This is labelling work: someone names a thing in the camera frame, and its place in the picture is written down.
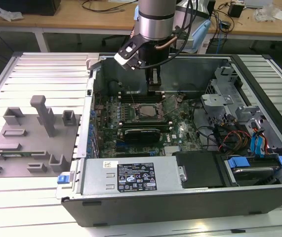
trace paper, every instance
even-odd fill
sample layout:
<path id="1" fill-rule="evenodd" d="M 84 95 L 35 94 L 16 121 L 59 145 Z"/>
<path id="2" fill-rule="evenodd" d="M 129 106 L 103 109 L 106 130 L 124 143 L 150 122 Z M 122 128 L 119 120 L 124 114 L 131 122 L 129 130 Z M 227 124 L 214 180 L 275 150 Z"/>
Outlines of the paper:
<path id="1" fill-rule="evenodd" d="M 21 12 L 10 12 L 0 8 L 0 17 L 6 21 L 21 20 L 24 19 Z"/>
<path id="2" fill-rule="evenodd" d="M 276 19 L 282 20 L 282 11 L 276 11 L 276 13 L 274 14 L 274 17 Z"/>

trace wooden desk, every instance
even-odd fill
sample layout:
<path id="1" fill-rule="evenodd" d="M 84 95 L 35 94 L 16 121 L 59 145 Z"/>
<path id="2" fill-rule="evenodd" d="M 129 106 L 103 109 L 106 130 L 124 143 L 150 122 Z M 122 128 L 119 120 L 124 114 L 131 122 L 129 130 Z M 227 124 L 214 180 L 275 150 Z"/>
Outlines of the wooden desk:
<path id="1" fill-rule="evenodd" d="M 121 3 L 93 1 L 92 9 L 108 9 Z M 125 6 L 122 12 L 96 13 L 82 8 L 78 0 L 62 0 L 59 10 L 54 16 L 41 16 L 37 27 L 46 28 L 76 28 L 76 29 L 105 29 L 129 30 L 134 25 L 134 10 L 136 4 Z"/>
<path id="2" fill-rule="evenodd" d="M 26 15 L 25 19 L 8 22 L 0 18 L 0 31 L 32 32 L 35 34 L 41 52 L 49 52 L 43 33 L 75 33 L 129 35 L 134 25 L 136 4 L 129 4 L 124 11 L 116 13 L 95 13 L 81 6 L 82 0 L 61 0 L 54 16 Z M 121 5 L 106 0 L 94 1 L 93 9 L 107 9 Z"/>
<path id="3" fill-rule="evenodd" d="M 218 6 L 228 0 L 217 0 Z M 134 10 L 136 4 L 129 4 L 124 11 L 117 13 L 95 13 L 81 7 L 81 0 L 62 0 L 59 9 L 54 16 L 24 15 L 25 19 L 7 22 L 0 18 L 0 31 L 33 32 L 37 38 L 41 52 L 48 52 L 49 48 L 43 33 L 75 33 L 75 34 L 106 34 L 129 35 L 134 25 Z M 282 9 L 282 0 L 274 0 L 276 6 Z M 121 3 L 107 2 L 106 0 L 94 1 L 93 9 L 107 9 Z M 281 40 L 282 21 L 256 22 L 253 18 L 253 9 L 246 9 L 240 18 L 234 18 L 235 27 L 228 34 L 229 39 L 244 40 Z M 228 20 L 224 14 L 220 14 L 222 20 Z M 204 46 L 213 37 L 215 25 L 213 24 L 205 38 Z M 200 53 L 205 53 L 206 48 L 201 48 Z"/>
<path id="4" fill-rule="evenodd" d="M 217 0 L 215 9 L 227 0 Z M 282 0 L 274 0 L 276 7 L 282 10 Z M 224 7 L 221 11 L 227 13 L 229 7 Z M 282 36 L 282 20 L 275 19 L 274 22 L 256 22 L 253 14 L 254 9 L 245 9 L 240 18 L 233 18 L 235 21 L 235 27 L 230 33 L 231 35 L 252 35 L 252 36 Z M 220 19 L 231 22 L 228 17 L 220 13 Z M 210 33 L 214 33 L 215 25 L 212 25 Z"/>
<path id="5" fill-rule="evenodd" d="M 227 2 L 227 0 L 217 0 L 215 9 L 217 9 L 218 6 L 224 2 Z M 274 5 L 282 10 L 282 0 L 274 0 Z M 227 13 L 228 9 L 229 7 L 224 7 L 221 11 Z M 254 11 L 254 9 L 245 9 L 239 18 L 233 18 L 235 27 L 227 35 L 227 38 L 237 40 L 253 40 L 254 43 L 256 43 L 257 40 L 282 41 L 282 20 L 275 19 L 274 22 L 256 22 L 253 17 Z M 219 18 L 221 20 L 232 22 L 232 20 L 223 13 L 219 13 Z M 204 38 L 203 44 L 198 51 L 200 54 L 206 53 L 209 41 L 213 38 L 215 33 L 215 18 L 212 17 L 211 21 L 212 24 L 209 32 Z"/>

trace black device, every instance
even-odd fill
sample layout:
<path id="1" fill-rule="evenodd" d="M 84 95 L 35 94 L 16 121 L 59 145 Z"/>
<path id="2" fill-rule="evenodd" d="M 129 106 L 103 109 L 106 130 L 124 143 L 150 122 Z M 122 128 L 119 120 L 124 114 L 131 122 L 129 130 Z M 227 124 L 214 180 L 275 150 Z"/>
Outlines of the black device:
<path id="1" fill-rule="evenodd" d="M 0 0 L 0 8 L 22 14 L 53 16 L 61 0 Z"/>
<path id="2" fill-rule="evenodd" d="M 206 7 L 209 12 L 209 18 L 211 18 L 212 12 L 214 10 L 215 0 L 210 0 L 208 6 Z"/>
<path id="3" fill-rule="evenodd" d="M 239 18 L 241 16 L 244 7 L 245 7 L 244 4 L 231 3 L 230 8 L 228 10 L 228 15 L 231 17 Z"/>
<path id="4" fill-rule="evenodd" d="M 220 23 L 221 29 L 228 30 L 231 27 L 231 23 L 228 21 L 221 21 Z"/>

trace gray post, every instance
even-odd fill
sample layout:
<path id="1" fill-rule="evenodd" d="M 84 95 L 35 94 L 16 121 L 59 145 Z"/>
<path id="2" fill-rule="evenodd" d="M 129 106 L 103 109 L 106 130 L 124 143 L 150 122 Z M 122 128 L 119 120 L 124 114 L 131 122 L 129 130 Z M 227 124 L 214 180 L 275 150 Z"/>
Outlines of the gray post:
<path id="1" fill-rule="evenodd" d="M 44 95 L 34 95 L 31 98 L 30 104 L 32 107 L 34 107 L 37 110 L 48 136 L 54 137 L 54 131 L 55 131 L 54 123 L 50 119 L 50 115 L 47 112 L 45 101 L 46 98 Z"/>

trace silver cylinder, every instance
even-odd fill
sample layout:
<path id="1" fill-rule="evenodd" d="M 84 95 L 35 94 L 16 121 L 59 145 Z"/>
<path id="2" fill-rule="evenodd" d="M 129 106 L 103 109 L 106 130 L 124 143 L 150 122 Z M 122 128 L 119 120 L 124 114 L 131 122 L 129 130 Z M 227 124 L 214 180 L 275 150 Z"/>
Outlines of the silver cylinder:
<path id="1" fill-rule="evenodd" d="M 164 40 L 172 33 L 176 0 L 139 0 L 139 31 L 148 40 Z"/>
<path id="2" fill-rule="evenodd" d="M 171 35 L 174 17 L 152 20 L 139 16 L 140 34 L 148 40 L 163 40 Z"/>
<path id="3" fill-rule="evenodd" d="M 139 0 L 139 11 L 150 16 L 167 16 L 175 12 L 176 0 Z"/>

